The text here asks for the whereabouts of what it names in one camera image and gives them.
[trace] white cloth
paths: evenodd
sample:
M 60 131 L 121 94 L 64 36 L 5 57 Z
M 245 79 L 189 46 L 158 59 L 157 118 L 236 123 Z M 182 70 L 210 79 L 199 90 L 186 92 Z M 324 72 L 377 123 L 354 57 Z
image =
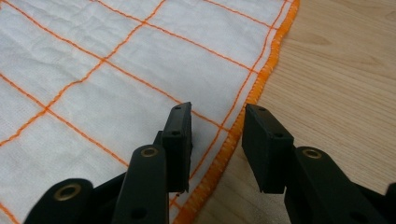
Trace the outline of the white cloth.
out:
M 134 149 L 151 144 L 183 102 L 193 109 L 191 190 L 171 203 L 170 219 L 193 216 L 214 188 L 203 178 L 211 167 L 217 182 L 244 103 L 257 101 L 251 94 L 260 94 L 297 6 L 0 1 L 0 223 L 23 222 L 66 178 L 98 186 L 125 172 Z M 214 162 L 222 150 L 228 156 Z

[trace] cloth edge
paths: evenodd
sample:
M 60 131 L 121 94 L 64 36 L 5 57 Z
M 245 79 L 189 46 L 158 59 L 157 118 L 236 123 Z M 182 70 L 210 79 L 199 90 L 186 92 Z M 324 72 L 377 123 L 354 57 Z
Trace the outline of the cloth edge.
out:
M 300 0 L 295 0 L 289 9 L 289 12 L 283 20 L 282 25 L 276 32 L 273 42 L 271 43 L 271 53 L 268 58 L 268 61 L 261 69 L 256 81 L 253 84 L 252 90 L 249 92 L 246 101 L 244 102 L 243 108 L 245 108 L 246 104 L 257 104 L 266 80 L 269 75 L 273 71 L 276 66 L 279 58 L 279 50 L 281 45 L 281 40 L 283 36 L 289 31 L 300 5 Z M 233 127 L 227 135 L 226 140 L 219 153 L 216 155 L 212 164 L 209 166 L 209 169 L 206 171 L 204 177 L 202 178 L 200 184 L 197 188 L 192 192 L 190 198 L 184 203 L 181 207 L 177 217 L 175 218 L 174 223 L 192 223 L 193 220 L 198 215 L 198 212 L 205 205 L 208 197 L 213 193 L 217 184 L 219 183 L 219 179 L 227 164 L 233 155 L 233 152 L 236 149 L 236 145 L 238 144 L 239 138 L 242 134 L 243 123 L 245 117 L 245 110 L 242 109 L 239 112 L 238 117 L 236 118 Z

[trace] orange grid line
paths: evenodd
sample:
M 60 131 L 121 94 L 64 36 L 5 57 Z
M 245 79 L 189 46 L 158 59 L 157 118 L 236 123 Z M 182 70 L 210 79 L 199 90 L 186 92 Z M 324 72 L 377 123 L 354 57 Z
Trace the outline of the orange grid line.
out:
M 166 0 L 162 0 L 162 1 L 160 2 L 160 4 L 154 8 L 154 10 L 151 12 L 151 14 L 150 14 L 148 17 L 145 18 L 145 20 L 142 21 L 142 23 L 140 23 L 138 26 L 136 26 L 136 27 L 126 36 L 126 38 L 125 38 L 122 42 L 120 42 L 120 43 L 119 43 L 119 44 L 118 44 L 118 45 L 117 45 L 117 46 L 116 46 L 105 58 L 101 59 L 100 62 L 99 62 L 96 66 L 94 66 L 94 67 L 85 75 L 84 78 L 82 78 L 81 80 L 78 80 L 78 81 L 70 82 L 68 85 L 66 85 L 65 87 L 63 87 L 63 88 L 58 92 L 58 94 L 49 102 L 49 104 L 48 104 L 47 106 L 44 107 L 44 109 L 43 109 L 42 111 L 38 112 L 35 116 L 31 117 L 26 123 L 24 123 L 24 124 L 17 130 L 16 133 L 14 133 L 13 135 L 11 135 L 8 139 L 6 139 L 6 140 L 0 142 L 0 147 L 3 146 L 5 143 L 8 143 L 8 142 L 12 141 L 13 139 L 17 138 L 18 136 L 20 136 L 20 135 L 21 135 L 21 132 L 22 132 L 24 129 L 26 129 L 31 123 L 33 123 L 33 122 L 34 122 L 35 120 L 37 120 L 39 117 L 44 116 L 44 115 L 46 114 L 46 112 L 50 109 L 50 107 L 51 107 L 52 105 L 54 105 L 56 102 L 58 102 L 59 99 L 63 96 L 63 94 L 64 94 L 70 87 L 72 87 L 72 86 L 74 86 L 74 85 L 76 85 L 76 84 L 80 84 L 80 83 L 86 81 L 86 80 L 91 76 L 91 74 L 92 74 L 94 71 L 96 71 L 96 70 L 103 64 L 103 62 L 104 62 L 105 60 L 108 60 L 111 56 L 113 56 L 113 55 L 120 49 L 120 47 L 121 47 L 122 45 L 124 45 L 126 42 L 128 42 L 128 40 L 131 38 L 131 36 L 134 34 L 135 31 L 137 31 L 140 27 L 142 27 L 142 26 L 144 25 L 144 23 L 145 23 L 147 20 L 149 20 L 150 18 L 152 18 L 152 17 L 157 13 L 158 9 L 163 5 L 164 1 L 166 1 Z M 57 117 L 59 120 L 65 122 L 66 125 L 68 125 L 69 127 L 71 127 L 71 128 L 72 128 L 73 130 L 75 130 L 76 132 L 78 132 L 78 133 L 80 133 L 81 135 L 83 135 L 84 137 L 90 139 L 90 141 L 95 142 L 95 144 L 96 144 L 97 146 L 100 145 L 97 141 L 91 139 L 87 134 L 83 133 L 83 132 L 80 131 L 78 128 L 76 128 L 75 125 L 72 125 L 70 122 L 68 122 L 68 121 L 66 121 L 65 119 L 62 119 L 62 118 L 60 118 L 60 117 L 58 117 L 58 116 L 56 116 L 56 117 Z M 117 159 L 118 161 L 120 161 L 122 164 L 127 165 L 127 163 L 126 163 L 125 161 L 123 161 L 121 158 L 119 158 L 119 157 L 118 157 L 115 153 L 113 153 L 112 151 L 110 151 L 110 150 L 108 150 L 108 149 L 105 149 L 105 151 L 107 151 L 107 153 L 109 153 L 110 155 L 112 155 L 115 159 Z
M 6 208 L 2 203 L 0 203 L 0 210 L 2 210 L 4 212 L 4 214 L 6 214 L 6 216 L 9 218 L 9 220 L 13 223 L 13 224 L 20 224 L 20 222 L 15 218 L 14 214 L 12 214 L 8 208 Z
M 101 57 L 97 56 L 96 54 L 93 54 L 93 53 L 91 53 L 91 52 L 85 50 L 84 48 L 78 46 L 76 43 L 74 43 L 74 42 L 72 42 L 72 41 L 70 41 L 70 40 L 68 40 L 68 39 L 66 39 L 66 38 L 63 38 L 63 37 L 61 37 L 61 36 L 59 36 L 59 35 L 56 35 L 56 34 L 53 33 L 50 29 L 48 29 L 48 28 L 42 26 L 42 25 L 41 25 L 40 23 L 38 23 L 35 19 L 33 19 L 32 17 L 30 17 L 29 15 L 27 15 L 27 14 L 26 14 L 25 12 L 23 12 L 21 9 L 19 9 L 19 8 L 15 7 L 15 6 L 13 6 L 13 5 L 10 4 L 8 1 L 5 1 L 6 4 L 8 4 L 9 6 L 13 7 L 13 8 L 16 9 L 17 11 L 19 11 L 22 15 L 24 15 L 27 19 L 29 19 L 30 21 L 32 21 L 35 25 L 37 25 L 37 26 L 40 27 L 41 29 L 47 31 L 48 33 L 50 33 L 51 35 L 55 36 L 56 38 L 61 39 L 62 41 L 66 42 L 66 43 L 68 43 L 68 44 L 70 44 L 70 45 L 72 45 L 73 47 L 75 47 L 75 48 L 77 48 L 77 49 L 80 49 L 81 51 L 83 51 L 83 52 L 85 52 L 85 53 L 88 53 L 88 54 L 91 55 L 92 57 L 95 57 L 95 58 L 97 58 L 97 59 L 100 59 L 100 62 L 99 62 L 99 63 L 98 63 L 98 64 L 97 64 L 97 65 L 96 65 L 96 66 L 95 66 L 95 67 L 94 67 L 83 79 L 81 79 L 81 80 L 79 80 L 79 81 L 74 81 L 74 82 L 72 82 L 72 83 L 69 83 L 69 84 L 68 84 L 67 86 L 65 86 L 61 91 L 59 91 L 59 93 L 54 97 L 54 99 L 52 99 L 52 101 L 51 101 L 47 106 L 45 106 L 45 109 L 44 109 L 43 111 L 39 112 L 38 114 L 36 114 L 36 115 L 33 116 L 32 118 L 30 118 L 25 124 L 23 124 L 23 125 L 17 130 L 17 132 L 16 132 L 15 134 L 13 134 L 12 136 L 10 136 L 7 140 L 1 142 L 1 143 L 0 143 L 0 146 L 2 146 L 3 144 L 5 144 L 5 143 L 7 143 L 7 142 L 9 142 L 9 141 L 12 141 L 12 140 L 15 139 L 16 137 L 18 137 L 18 136 L 21 134 L 21 131 L 23 131 L 25 128 L 27 128 L 27 126 L 28 126 L 29 124 L 31 124 L 32 122 L 34 122 L 37 118 L 43 116 L 43 115 L 47 112 L 47 110 L 61 98 L 61 96 L 63 95 L 63 93 L 64 93 L 67 89 L 69 89 L 71 86 L 73 86 L 73 85 L 75 85 L 75 84 L 82 83 L 83 81 L 87 80 L 87 79 L 89 78 L 89 76 L 90 76 L 95 70 L 97 70 L 103 63 L 109 64 L 110 66 L 112 66 L 112 67 L 116 68 L 117 70 L 121 71 L 124 75 L 126 75 L 126 76 L 128 76 L 128 77 L 132 77 L 133 79 L 135 79 L 135 80 L 137 80 L 137 81 L 139 81 L 139 82 L 145 84 L 146 86 L 148 86 L 148 87 L 154 89 L 155 91 L 158 91 L 158 92 L 164 94 L 165 96 L 169 97 L 171 100 L 177 102 L 178 104 L 181 104 L 181 102 L 180 102 L 179 100 L 177 100 L 176 98 L 172 97 L 169 93 L 167 93 L 167 92 L 165 92 L 165 91 L 162 91 L 161 89 L 159 89 L 159 88 L 157 88 L 157 87 L 155 87 L 155 86 L 149 84 L 147 81 L 145 81 L 145 80 L 143 80 L 143 79 L 141 79 L 141 78 L 139 78 L 139 77 L 136 77 L 136 76 L 132 75 L 131 73 L 126 72 L 125 70 L 123 70 L 123 69 L 121 69 L 120 67 L 116 66 L 114 63 L 111 63 L 111 62 L 108 61 L 108 58 L 110 58 L 112 55 L 114 55 L 114 54 L 117 52 L 117 50 L 118 50 L 124 43 L 126 43 L 126 42 L 129 40 L 129 38 L 132 36 L 132 34 L 133 34 L 138 28 L 140 28 L 141 26 L 143 26 L 144 23 L 146 23 L 146 20 L 150 19 L 152 16 L 155 15 L 155 13 L 156 13 L 157 10 L 159 9 L 159 7 L 163 4 L 164 1 L 165 1 L 165 0 L 162 0 L 161 3 L 154 9 L 154 11 L 153 11 L 144 21 L 142 21 L 142 23 L 141 23 L 140 25 L 136 26 L 136 27 L 127 35 L 127 37 L 125 38 L 125 40 L 122 41 L 121 43 L 119 43 L 119 44 L 113 49 L 113 51 L 112 51 L 109 55 L 107 55 L 105 58 L 101 58 Z M 222 127 L 222 126 L 219 126 L 214 120 L 209 119 L 209 118 L 207 118 L 207 117 L 205 117 L 205 116 L 199 114 L 199 113 L 196 112 L 196 111 L 192 111 L 192 113 L 193 113 L 194 115 L 196 115 L 197 117 L 199 117 L 199 118 L 201 118 L 201 119 L 204 119 L 204 120 L 206 120 L 206 121 L 208 121 L 208 122 L 214 124 L 215 126 L 220 127 L 221 129 L 223 129 L 223 130 L 225 130 L 225 131 L 228 132 L 227 129 L 225 129 L 225 128 Z
M 284 2 L 283 2 L 282 8 L 280 9 L 279 13 L 277 14 L 277 17 L 276 17 L 276 19 L 274 20 L 274 22 L 272 23 L 271 27 L 273 27 L 273 26 L 275 25 L 275 23 L 277 22 L 277 20 L 279 19 L 280 15 L 281 15 L 282 12 L 283 12 L 283 8 L 285 7 L 286 3 L 287 3 L 287 1 L 284 1 Z M 265 52 L 265 49 L 266 49 L 266 47 L 267 47 L 267 40 L 268 40 L 269 34 L 271 33 L 271 30 L 272 30 L 272 29 L 269 30 L 267 36 L 265 37 L 265 40 L 264 40 L 264 43 L 263 43 L 262 52 L 261 52 L 260 56 L 258 57 L 258 59 L 256 60 L 256 62 L 255 62 L 255 63 L 253 64 L 253 66 L 251 67 L 250 72 L 249 72 L 247 78 L 245 79 L 244 83 L 242 84 L 241 88 L 239 89 L 239 92 L 237 93 L 237 95 L 236 95 L 236 97 L 235 97 L 235 99 L 234 99 L 234 101 L 233 101 L 233 106 L 230 108 L 230 110 L 229 110 L 227 116 L 225 117 L 224 121 L 221 123 L 221 126 L 223 126 L 224 123 L 227 121 L 227 119 L 230 117 L 232 111 L 234 110 L 234 108 L 235 108 L 235 106 L 236 106 L 236 102 L 237 102 L 238 99 L 239 99 L 239 96 L 240 96 L 240 94 L 241 94 L 241 92 L 242 92 L 242 89 L 244 89 L 245 85 L 248 83 L 249 78 L 251 77 L 253 68 L 257 65 L 257 63 L 258 63 L 258 62 L 260 61 L 260 59 L 262 58 L 262 56 L 263 56 L 263 54 L 264 54 L 264 52 Z M 204 156 L 203 156 L 203 157 L 201 158 L 201 160 L 199 161 L 198 165 L 195 167 L 194 171 L 192 172 L 192 174 L 191 174 L 191 176 L 190 176 L 190 179 L 192 179 L 192 178 L 195 176 L 196 172 L 198 171 L 198 169 L 199 169 L 199 168 L 201 167 L 201 165 L 203 164 L 203 162 L 204 162 L 204 160 L 205 160 L 207 154 L 209 153 L 209 151 L 211 150 L 211 148 L 215 145 L 216 141 L 217 141 L 218 138 L 219 138 L 220 131 L 221 131 L 221 129 L 218 129 L 215 138 L 214 138 L 213 141 L 211 142 L 209 148 L 206 150 Z M 172 207 L 173 204 L 174 204 L 175 202 L 176 202 L 176 197 L 172 200 L 172 202 L 171 202 L 171 204 L 170 204 L 169 207 Z
M 218 7 L 222 7 L 222 8 L 224 8 L 224 9 L 228 10 L 228 11 L 231 11 L 232 13 L 235 13 L 235 14 L 238 14 L 238 15 L 243 16 L 243 17 L 245 17 L 245 18 L 248 18 L 248 19 L 250 19 L 250 20 L 252 20 L 252 21 L 255 21 L 255 22 L 257 22 L 257 23 L 259 23 L 259 24 L 261 24 L 261 25 L 264 25 L 264 26 L 266 26 L 266 27 L 268 27 L 268 28 L 270 28 L 270 29 L 277 30 L 277 29 L 274 28 L 273 26 L 270 26 L 270 25 L 268 25 L 267 23 L 265 23 L 265 22 L 263 22 L 263 21 L 259 21 L 259 20 L 257 20 L 257 19 L 254 19 L 253 17 L 250 17 L 250 16 L 247 15 L 247 14 L 244 14 L 244 13 L 242 13 L 242 12 L 240 12 L 240 11 L 235 10 L 235 9 L 226 7 L 226 6 L 224 6 L 224 5 L 220 4 L 220 3 L 216 3 L 216 2 L 213 2 L 213 1 L 211 1 L 211 0 L 204 0 L 204 2 L 213 4 L 213 5 L 218 6 Z
M 132 16 L 132 15 L 128 15 L 128 14 L 126 14 L 126 13 L 120 11 L 120 10 L 117 10 L 117 9 L 115 9 L 114 7 L 111 7 L 111 6 L 107 5 L 106 3 L 102 2 L 101 0 L 97 0 L 96 2 L 98 2 L 98 3 L 101 4 L 102 6 L 108 8 L 109 10 L 111 10 L 111 11 L 113 11 L 113 12 L 119 13 L 120 15 L 122 15 L 122 16 L 128 18 L 128 19 L 131 19 L 131 20 L 134 20 L 134 21 L 140 21 L 140 22 L 142 22 L 142 21 L 141 21 L 140 19 L 138 19 L 137 17 L 134 17 L 134 16 Z M 195 45 L 195 46 L 197 46 L 197 47 L 199 47 L 199 48 L 205 49 L 205 50 L 209 51 L 210 53 L 213 53 L 213 54 L 215 54 L 216 56 L 219 56 L 220 58 L 225 59 L 225 60 L 227 60 L 227 61 L 229 61 L 229 62 L 231 62 L 231 63 L 235 63 L 235 64 L 237 64 L 238 66 L 241 66 L 241 67 L 243 67 L 243 68 L 245 68 L 245 69 L 247 69 L 247 70 L 250 69 L 247 65 L 244 65 L 244 64 L 242 64 L 242 63 L 239 63 L 238 61 L 233 60 L 233 59 L 230 58 L 230 57 L 224 56 L 224 55 L 222 55 L 222 54 L 220 54 L 220 53 L 214 51 L 213 49 L 210 49 L 210 48 L 207 48 L 207 47 L 205 47 L 205 46 L 203 46 L 203 45 L 201 45 L 201 44 L 198 44 L 198 43 L 196 43 L 196 42 L 194 42 L 194 41 L 188 39 L 188 38 L 185 37 L 185 36 L 177 35 L 177 34 L 175 34 L 175 33 L 172 33 L 172 32 L 170 32 L 170 31 L 168 31 L 168 30 L 162 28 L 162 27 L 159 27 L 159 26 L 156 26 L 156 25 L 154 25 L 154 24 L 151 24 L 151 23 L 149 23 L 149 22 L 146 22 L 146 25 L 149 26 L 149 27 L 152 27 L 152 28 L 154 28 L 154 29 L 160 30 L 160 31 L 162 31 L 162 32 L 164 32 L 164 33 L 166 33 L 166 34 L 168 34 L 168 35 L 171 35 L 171 36 L 174 36 L 174 37 L 176 37 L 176 38 L 182 39 L 182 40 L 184 40 L 184 41 L 186 41 L 186 42 L 189 42 L 189 43 L 191 43 L 191 44 L 193 44 L 193 45 Z
M 57 118 L 58 120 L 60 120 L 62 123 L 66 124 L 68 127 L 72 128 L 74 131 L 76 131 L 77 133 L 79 133 L 82 137 L 84 137 L 85 139 L 87 139 L 88 141 L 90 141 L 91 143 L 97 145 L 99 148 L 101 148 L 104 152 L 106 152 L 107 154 L 109 154 L 111 157 L 113 157 L 114 159 L 116 159 L 117 161 L 119 161 L 121 164 L 128 166 L 128 163 L 126 161 L 124 161 L 123 159 L 121 159 L 119 156 L 117 156 L 114 152 L 112 152 L 110 149 L 104 147 L 103 145 L 101 145 L 99 142 L 95 141 L 93 138 L 89 137 L 87 134 L 85 134 L 83 131 L 81 131 L 79 128 L 77 128 L 76 126 L 72 125 L 69 121 L 67 121 L 66 119 L 62 118 L 61 116 L 59 116 L 58 114 L 56 114 L 55 112 L 53 112 L 51 109 L 46 108 L 45 105 L 43 103 L 41 103 L 40 101 L 38 101 L 32 94 L 29 94 L 27 91 L 24 91 L 21 87 L 19 87 L 17 84 L 15 84 L 13 81 L 9 80 L 7 77 L 5 77 L 3 74 L 0 73 L 0 78 L 2 78 L 6 83 L 8 83 L 10 86 L 12 86 L 13 88 L 15 88 L 16 90 L 18 90 L 20 93 L 22 93 L 23 95 L 27 96 L 29 99 L 31 99 L 32 101 L 34 101 L 35 103 L 37 103 L 39 106 L 41 106 L 42 108 L 44 108 L 43 111 L 48 111 L 52 116 L 54 116 L 55 118 Z

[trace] metal screw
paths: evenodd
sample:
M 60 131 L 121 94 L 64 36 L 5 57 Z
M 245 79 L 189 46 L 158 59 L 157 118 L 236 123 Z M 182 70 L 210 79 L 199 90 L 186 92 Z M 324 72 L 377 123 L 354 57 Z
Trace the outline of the metal screw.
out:
M 309 158 L 314 159 L 314 160 L 318 160 L 318 159 L 321 158 L 321 153 L 316 151 L 316 150 L 314 150 L 314 149 L 312 149 L 312 148 L 303 149 L 303 154 L 306 157 L 309 157 Z
M 148 148 L 143 149 L 140 152 L 140 154 L 143 157 L 153 157 L 153 156 L 156 156 L 158 154 L 158 149 L 155 148 L 155 147 L 148 147 Z
M 58 189 L 55 194 L 53 195 L 53 198 L 56 201 L 67 201 L 69 199 L 74 198 L 76 195 L 79 194 L 81 191 L 81 185 L 78 183 L 72 183 L 68 184 L 66 186 L 61 187 Z

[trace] wooden surface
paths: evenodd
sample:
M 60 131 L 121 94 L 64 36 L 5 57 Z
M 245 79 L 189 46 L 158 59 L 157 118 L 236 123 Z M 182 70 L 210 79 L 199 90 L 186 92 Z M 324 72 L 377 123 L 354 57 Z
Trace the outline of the wooden surface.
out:
M 301 0 L 259 105 L 346 175 L 396 182 L 396 1 Z M 290 223 L 283 195 L 260 194 L 241 149 L 195 223 Z

